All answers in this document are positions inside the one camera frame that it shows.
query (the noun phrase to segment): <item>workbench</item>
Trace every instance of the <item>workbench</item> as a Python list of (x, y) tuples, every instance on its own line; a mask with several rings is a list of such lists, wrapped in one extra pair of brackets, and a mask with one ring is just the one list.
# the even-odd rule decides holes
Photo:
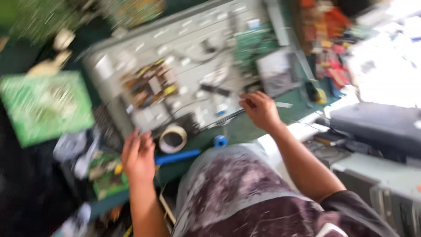
[[(205, 2), (205, 0), (167, 1), (166, 3), (167, 7), (162, 17), (171, 15), (173, 13), (179, 12), (193, 5), (197, 5), (203, 2)], [(289, 15), (288, 13), (286, 13), (285, 18), (287, 22), (291, 21), (291, 15)], [(90, 81), (87, 73), (83, 69), (82, 62), (79, 59), (79, 57), (80, 57), (80, 54), (83, 52), (83, 50), (86, 49), (91, 44), (98, 42), (104, 38), (109, 38), (111, 36), (111, 30), (110, 30), (110, 27), (107, 24), (105, 24), (104, 20), (94, 19), (88, 25), (78, 29), (75, 32), (75, 34), (76, 34), (76, 39), (69, 47), (73, 51), (73, 55), (68, 61), (67, 65), (65, 66), (64, 70), (81, 70), (82, 71), (88, 91), (90, 93), (91, 101), (94, 107), (97, 107), (101, 105), (101, 100), (99, 99), (98, 92), (94, 89), (94, 86), (92, 85), (92, 82)], [(35, 45), (35, 46), (27, 47), (27, 48), (28, 50), (31, 49), (31, 52), (33, 53), (32, 56), (35, 62), (42, 61), (42, 57), (39, 56), (39, 53), (41, 52), (41, 49), (42, 49), (41, 46)], [(22, 60), (19, 60), (19, 55), (21, 55), (22, 57), (22, 52), (20, 54), (16, 54), (15, 52), (16, 52), (16, 48), (13, 48), (13, 44), (9, 44), (8, 46), (6, 46), (5, 50), (0, 54), (0, 60), (3, 62), (6, 62), (5, 64), (2, 63), (2, 66), (0, 67), (0, 74), (25, 72), (24, 70), (26, 68), (24, 65), (20, 65), (19, 67), (15, 66), (16, 70), (11, 71), (13, 70), (14, 64), (16, 64), (17, 61), (22, 62)], [(28, 60), (28, 58), (31, 58), (31, 55), (26, 54), (25, 58), (26, 60)], [(31, 61), (27, 62), (28, 67), (34, 64), (35, 63)], [(295, 71), (296, 71), (296, 74), (299, 76), (299, 78), (302, 78), (303, 80), (307, 79), (301, 65), (298, 62), (295, 65)], [(326, 81), (321, 81), (320, 87), (327, 94), (328, 100), (327, 100), (326, 105), (331, 104), (337, 100), (336, 98), (333, 98), (329, 94), (329, 89), (328, 89), (328, 85)], [(315, 111), (323, 109), (323, 107), (326, 106), (326, 105), (318, 105), (318, 104), (313, 103), (312, 108), (308, 107), (307, 103), (302, 100), (299, 89), (294, 89), (290, 92), (287, 92), (286, 94), (277, 98), (275, 101), (293, 104), (291, 108), (278, 108), (280, 118), (286, 124), (291, 124), (295, 121), (298, 121)], [(236, 144), (236, 143), (250, 142), (254, 139), (257, 139), (265, 135), (265, 132), (263, 130), (260, 130), (256, 126), (254, 126), (252, 121), (247, 117), (247, 115), (243, 113), (237, 116), (236, 118), (234, 118), (230, 123), (228, 123), (227, 125), (223, 127), (210, 128), (201, 132), (198, 136), (190, 138), (183, 150), (200, 149), (204, 151), (208, 149), (209, 147), (213, 146), (213, 138), (217, 135), (224, 135), (228, 138), (229, 144)], [(155, 179), (155, 185), (161, 186), (162, 184), (165, 184), (171, 180), (181, 177), (184, 173), (188, 171), (193, 161), (194, 160), (192, 159), (192, 160), (188, 160), (184, 162), (179, 162), (177, 164), (162, 166)], [(103, 213), (104, 211), (116, 205), (125, 203), (127, 200), (128, 200), (128, 191), (124, 191), (124, 192), (115, 194), (111, 197), (108, 197), (104, 200), (93, 202), (91, 204), (92, 205), (91, 217), (94, 218), (98, 216), (99, 214)]]

